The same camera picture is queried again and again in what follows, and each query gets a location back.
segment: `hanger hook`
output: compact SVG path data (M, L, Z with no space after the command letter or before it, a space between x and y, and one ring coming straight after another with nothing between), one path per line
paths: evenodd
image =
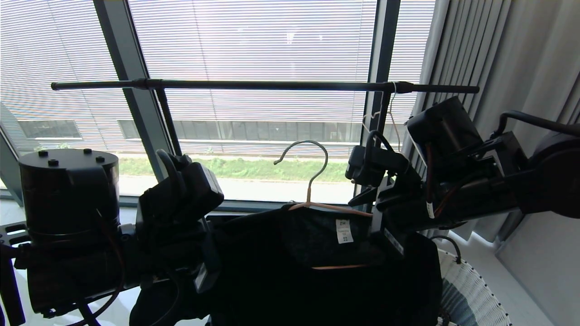
M301 140L299 142L294 142L292 143L290 146L286 147L286 149L284 150L284 152L282 153L282 156L280 156L279 160L276 160L274 162L274 165L282 162L282 160L284 159L284 157L286 156L286 153L288 152L288 150L290 150L290 148L298 145L298 144L302 144L302 143L311 143L311 144L315 144L316 146L320 147L323 152L324 152L324 165L322 166L322 169L320 169L320 171L318 171L311 179L310 182L308 182L308 189L311 188L312 186L312 182L316 179L317 176L319 176L321 173L324 172L324 169L326 169L326 165L328 164L328 152L326 151L326 149L324 148L324 146L322 146L319 142L316 142L314 140Z

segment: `basket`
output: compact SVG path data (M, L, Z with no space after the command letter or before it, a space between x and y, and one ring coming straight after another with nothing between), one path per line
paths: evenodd
M458 255L438 250L443 295L441 308L446 320L439 318L439 325L458 326L512 326L509 315L497 300L481 275L461 259L459 247L451 241Z

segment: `curtain fold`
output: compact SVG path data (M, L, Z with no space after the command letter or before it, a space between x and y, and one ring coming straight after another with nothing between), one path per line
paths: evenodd
M459 95L482 138L497 127L503 111L517 110L565 124L580 114L580 2L575 0L438 1L421 83L477 85L475 95ZM456 94L417 98L414 113ZM531 156L546 130L509 121ZM424 167L411 142L403 153ZM464 239L475 231L489 242L504 240L519 224L520 212L470 221L454 229Z

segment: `clothes hanger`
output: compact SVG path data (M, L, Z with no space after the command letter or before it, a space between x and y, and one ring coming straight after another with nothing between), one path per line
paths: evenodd
M316 146L320 147L323 150L323 152L324 152L324 165L322 166L322 169L320 169L320 171L318 171L310 179L310 181L308 182L308 191L306 193L306 202L303 202L303 203L300 203L300 204L296 204L296 205L290 207L288 210L289 211L293 211L294 209L300 208L300 207L316 206L316 207L333 209L334 211L339 211L339 212L344 212L344 213L350 213L350 214L356 214L356 215L361 215L361 216L366 216L366 217L370 217L371 218L372 217L372 214L370 214L370 213L357 211L355 209L344 208L344 207L333 206L333 205L327 205L327 204L320 204L320 203L317 203L317 202L311 202L310 201L310 194L312 193L312 182L316 179L317 176L321 175L321 173L324 172L324 169L326 169L326 166L328 165L328 152L327 152L326 148L324 148L324 146L322 146L319 142L315 142L314 140L301 140L301 141L292 143L290 146L286 147L286 149L282 153L282 156L280 156L280 159L279 160L277 160L277 161L274 162L274 165L282 162L282 160L284 159L284 157L286 156L286 153L288 152L288 150L290 150L290 148L294 147L295 145L302 144L302 143L312 143L312 144L315 144Z

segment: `grass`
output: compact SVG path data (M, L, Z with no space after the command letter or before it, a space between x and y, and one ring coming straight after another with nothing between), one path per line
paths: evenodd
M224 160L211 158L208 160L194 159L213 171L219 178L230 179L262 179L262 180L310 180L322 166L320 160L284 160L274 165L274 158L263 160ZM317 181L346 182L346 163L329 162L324 172L316 178ZM119 158L119 174L121 175L153 175L153 170L147 158Z

